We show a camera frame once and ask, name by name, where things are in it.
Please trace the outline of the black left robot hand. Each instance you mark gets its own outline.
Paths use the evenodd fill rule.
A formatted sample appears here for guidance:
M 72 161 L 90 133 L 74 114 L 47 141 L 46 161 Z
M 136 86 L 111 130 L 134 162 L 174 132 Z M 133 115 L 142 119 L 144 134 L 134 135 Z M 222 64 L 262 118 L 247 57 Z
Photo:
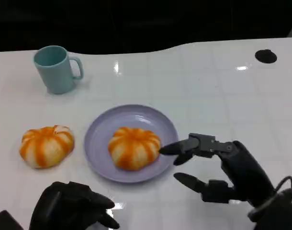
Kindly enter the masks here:
M 109 198 L 76 182 L 54 182 L 41 194 L 31 217 L 31 230 L 85 230 L 95 223 L 119 229 L 108 215 L 115 206 Z

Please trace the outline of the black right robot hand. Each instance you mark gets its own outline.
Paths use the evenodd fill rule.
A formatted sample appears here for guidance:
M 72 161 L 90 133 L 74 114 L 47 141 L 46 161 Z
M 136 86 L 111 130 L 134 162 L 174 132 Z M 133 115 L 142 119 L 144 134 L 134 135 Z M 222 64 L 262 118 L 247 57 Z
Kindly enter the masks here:
M 201 195 L 202 201 L 227 204 L 230 200 L 247 201 L 253 207 L 261 206 L 274 195 L 274 187 L 265 171 L 239 141 L 219 142 L 214 136 L 190 133 L 185 140 L 171 143 L 159 150 L 162 155 L 176 155 L 174 165 L 181 165 L 193 156 L 221 160 L 221 169 L 233 183 L 209 180 L 177 172 L 174 178 Z

